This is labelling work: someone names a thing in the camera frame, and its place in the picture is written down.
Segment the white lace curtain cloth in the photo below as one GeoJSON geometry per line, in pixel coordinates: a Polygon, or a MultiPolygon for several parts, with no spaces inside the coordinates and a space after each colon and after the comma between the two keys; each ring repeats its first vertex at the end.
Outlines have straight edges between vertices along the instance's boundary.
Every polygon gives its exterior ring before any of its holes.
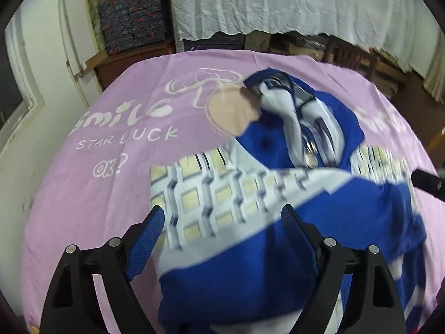
{"type": "Polygon", "coordinates": [[[216,33],[325,33],[376,48],[406,70],[415,42],[415,0],[171,0],[179,38],[216,33]]]}

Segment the white boards leaning on wall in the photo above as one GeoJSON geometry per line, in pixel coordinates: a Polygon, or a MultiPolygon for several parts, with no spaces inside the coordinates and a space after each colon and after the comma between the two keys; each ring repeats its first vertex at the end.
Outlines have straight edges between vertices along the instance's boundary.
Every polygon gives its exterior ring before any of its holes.
{"type": "Polygon", "coordinates": [[[63,37],[67,38],[67,58],[74,76],[84,76],[94,67],[88,62],[100,49],[93,31],[88,0],[60,0],[63,37]]]}

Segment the dark wooden chair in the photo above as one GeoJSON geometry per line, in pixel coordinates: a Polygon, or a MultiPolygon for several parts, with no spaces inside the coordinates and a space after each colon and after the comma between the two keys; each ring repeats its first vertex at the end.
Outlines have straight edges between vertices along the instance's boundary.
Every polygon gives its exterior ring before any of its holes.
{"type": "Polygon", "coordinates": [[[335,36],[328,39],[326,49],[321,60],[322,63],[331,63],[335,66],[363,72],[367,80],[372,80],[378,59],[376,56],[341,40],[335,36]]]}

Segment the window with metal frame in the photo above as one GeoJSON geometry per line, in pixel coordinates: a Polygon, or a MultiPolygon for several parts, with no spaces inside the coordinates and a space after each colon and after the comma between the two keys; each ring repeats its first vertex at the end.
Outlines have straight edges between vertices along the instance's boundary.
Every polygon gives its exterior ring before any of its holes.
{"type": "Polygon", "coordinates": [[[18,131],[45,107],[26,53],[20,12],[17,11],[4,29],[8,64],[22,101],[1,128],[1,149],[17,136],[18,131]]]}

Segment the beige patterned window curtain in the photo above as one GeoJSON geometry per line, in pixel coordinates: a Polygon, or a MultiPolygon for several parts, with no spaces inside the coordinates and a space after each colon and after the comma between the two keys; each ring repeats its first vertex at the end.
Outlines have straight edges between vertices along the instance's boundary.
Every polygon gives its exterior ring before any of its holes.
{"type": "Polygon", "coordinates": [[[435,102],[444,104],[445,35],[442,31],[439,33],[436,49],[424,79],[423,87],[435,102]]]}

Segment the blue red white hooded jacket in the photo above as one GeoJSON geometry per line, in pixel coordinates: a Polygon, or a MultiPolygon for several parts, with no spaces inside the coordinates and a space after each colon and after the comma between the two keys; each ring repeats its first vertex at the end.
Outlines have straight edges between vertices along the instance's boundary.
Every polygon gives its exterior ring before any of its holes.
{"type": "Polygon", "coordinates": [[[166,220],[155,255],[164,331],[290,329],[318,268],[309,243],[285,234],[285,205],[344,247],[376,245],[416,331],[427,235],[405,161],[365,145],[346,105],[292,75],[266,69],[244,84],[260,113],[242,135],[151,171],[166,220]]]}

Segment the brown wooden cabinet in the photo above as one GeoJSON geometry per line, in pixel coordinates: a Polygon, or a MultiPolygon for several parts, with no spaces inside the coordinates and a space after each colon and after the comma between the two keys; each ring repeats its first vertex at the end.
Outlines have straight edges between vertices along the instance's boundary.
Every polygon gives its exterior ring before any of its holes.
{"type": "Polygon", "coordinates": [[[169,55],[176,52],[174,40],[163,41],[129,49],[115,55],[107,56],[94,67],[102,89],[106,89],[114,80],[133,64],[154,57],[169,55]]]}

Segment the pink printed bed sheet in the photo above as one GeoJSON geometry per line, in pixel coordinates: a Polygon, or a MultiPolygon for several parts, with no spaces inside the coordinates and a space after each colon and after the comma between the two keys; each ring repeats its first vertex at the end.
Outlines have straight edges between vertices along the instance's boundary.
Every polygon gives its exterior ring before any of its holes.
{"type": "MultiPolygon", "coordinates": [[[[247,51],[185,52],[135,63],[80,117],[35,198],[22,267],[24,316],[32,333],[41,333],[46,295],[65,249],[71,244],[93,249],[123,237],[156,206],[149,193],[152,169],[242,135],[260,113],[259,100],[244,83],[266,69],[285,72],[341,101],[356,115],[364,144],[405,161],[410,181],[417,169],[436,176],[408,123],[373,83],[353,70],[309,57],[247,51]]],[[[444,202],[412,188],[427,235],[426,287],[413,332],[420,333],[444,314],[444,202]]],[[[154,333],[166,333],[158,318],[162,292],[155,255],[160,238],[143,272],[130,282],[154,333]]],[[[101,276],[94,275],[93,283],[106,333],[121,333],[101,276]]],[[[325,333],[338,333],[350,283],[345,277],[325,333]]]]}

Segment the stack of patterned storage boxes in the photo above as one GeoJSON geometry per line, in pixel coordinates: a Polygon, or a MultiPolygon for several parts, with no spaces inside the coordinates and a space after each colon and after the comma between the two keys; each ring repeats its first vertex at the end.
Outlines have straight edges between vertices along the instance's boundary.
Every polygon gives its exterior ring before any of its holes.
{"type": "Polygon", "coordinates": [[[111,55],[166,38],[167,0],[99,0],[98,8],[111,55]]]}

